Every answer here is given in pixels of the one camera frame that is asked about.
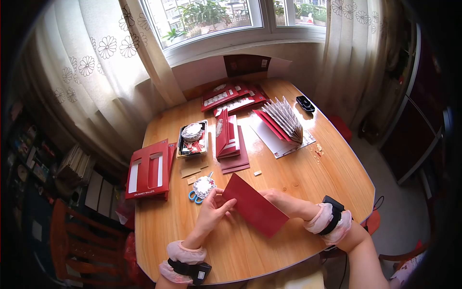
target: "window frame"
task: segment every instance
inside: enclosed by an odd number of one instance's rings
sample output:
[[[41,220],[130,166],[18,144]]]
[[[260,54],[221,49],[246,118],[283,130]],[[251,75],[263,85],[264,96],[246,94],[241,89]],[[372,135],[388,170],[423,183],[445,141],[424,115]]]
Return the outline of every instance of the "window frame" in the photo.
[[[326,27],[310,25],[295,26],[294,0],[283,0],[286,23],[293,26],[277,26],[274,13],[273,0],[247,0],[250,19],[254,27],[235,27],[223,31],[213,32],[194,37],[186,41],[173,44],[162,49],[160,35],[153,23],[153,17],[147,0],[142,0],[141,5],[146,18],[153,31],[157,33],[157,41],[164,56],[171,67],[194,61],[200,58],[225,53],[227,51],[264,45],[266,43],[291,43],[291,42],[315,42],[322,43],[326,39]]]

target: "white curtain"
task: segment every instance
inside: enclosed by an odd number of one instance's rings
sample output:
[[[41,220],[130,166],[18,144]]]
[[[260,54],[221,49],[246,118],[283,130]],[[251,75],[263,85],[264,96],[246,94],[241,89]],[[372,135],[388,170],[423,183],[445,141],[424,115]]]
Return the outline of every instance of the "white curtain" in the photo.
[[[314,100],[351,128],[376,104],[385,71],[385,0],[327,1],[323,70]]]
[[[56,0],[34,35],[44,73],[35,77],[45,78],[51,91],[43,102],[84,147],[120,166],[141,148],[153,116],[185,101],[160,49],[160,70],[170,82],[151,81],[138,49],[158,43],[129,29],[149,31],[141,16],[118,0]]]

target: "wooden table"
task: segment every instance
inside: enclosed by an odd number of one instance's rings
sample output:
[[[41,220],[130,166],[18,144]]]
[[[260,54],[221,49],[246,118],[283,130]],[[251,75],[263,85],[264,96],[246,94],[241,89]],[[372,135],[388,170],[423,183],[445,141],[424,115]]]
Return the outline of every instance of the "wooden table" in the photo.
[[[353,218],[362,221],[372,212],[375,188],[358,158],[337,132],[330,121],[316,109],[309,117],[295,98],[302,93],[290,82],[267,79],[261,82],[263,90],[274,100],[284,95],[296,107],[296,114],[304,128],[316,138],[312,143],[294,153],[275,159],[267,146],[249,126],[247,112],[238,112],[250,169],[237,174],[256,190],[277,188],[304,200],[320,203],[329,195],[351,210]],[[215,159],[215,117],[200,110],[200,98],[159,114],[148,125],[143,147],[168,138],[177,141],[181,126],[208,119],[209,151],[206,160],[209,167],[197,177],[214,171],[213,178],[220,188],[225,188],[230,174],[223,175]],[[322,147],[319,158],[316,144]],[[167,202],[138,201],[135,213],[136,255],[138,265],[154,281],[159,277],[158,265],[168,258],[167,244],[183,240],[195,225],[200,206],[190,202],[186,178],[181,178],[180,168],[185,159],[175,159],[170,179]],[[255,177],[254,172],[262,174]],[[289,220],[271,239],[256,231],[238,215],[237,224],[222,220],[208,236],[203,246],[208,254],[205,262],[213,269],[205,284],[226,283],[250,279],[278,271],[301,262],[326,248],[317,236],[306,231],[301,219]]]

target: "potted plant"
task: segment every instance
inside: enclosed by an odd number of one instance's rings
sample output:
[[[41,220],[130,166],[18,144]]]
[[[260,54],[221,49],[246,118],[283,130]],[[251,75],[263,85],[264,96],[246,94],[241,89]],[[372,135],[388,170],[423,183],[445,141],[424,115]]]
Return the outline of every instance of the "potted plant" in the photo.
[[[207,0],[194,2],[186,6],[178,6],[176,9],[181,13],[181,20],[185,26],[201,27],[201,33],[207,34],[225,28],[231,23],[231,18],[226,13],[226,8],[220,5],[224,0]]]
[[[176,28],[172,28],[172,31],[167,32],[167,35],[165,35],[162,38],[166,38],[167,40],[170,40],[172,44],[175,44],[180,41],[183,41],[185,34],[186,34],[186,31],[178,31],[176,30]]]

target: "wooden chair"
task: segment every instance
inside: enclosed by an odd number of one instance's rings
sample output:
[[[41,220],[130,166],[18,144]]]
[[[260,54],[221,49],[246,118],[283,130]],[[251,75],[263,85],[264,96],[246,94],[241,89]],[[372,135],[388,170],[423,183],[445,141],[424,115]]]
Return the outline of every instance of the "wooden chair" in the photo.
[[[91,227],[101,230],[110,237],[99,237],[89,229],[77,224],[81,221]],[[125,234],[103,226],[89,218],[69,209],[61,200],[55,202],[50,228],[50,245],[56,276],[82,283],[100,286],[128,286],[133,282],[125,271],[123,251]],[[104,281],[68,274],[66,265],[83,274],[107,273],[119,276],[119,281]]]
[[[382,254],[380,254],[378,256],[378,259],[379,260],[387,260],[387,261],[399,262],[399,263],[397,263],[396,266],[394,266],[395,271],[398,271],[399,269],[401,269],[401,267],[404,265],[404,263],[406,263],[409,259],[412,259],[412,258],[416,257],[417,255],[423,253],[427,248],[428,248],[428,243],[423,244],[421,247],[416,248],[416,249],[412,250],[411,252],[406,253],[406,254],[402,254],[402,255],[391,256],[391,255],[382,255]]]

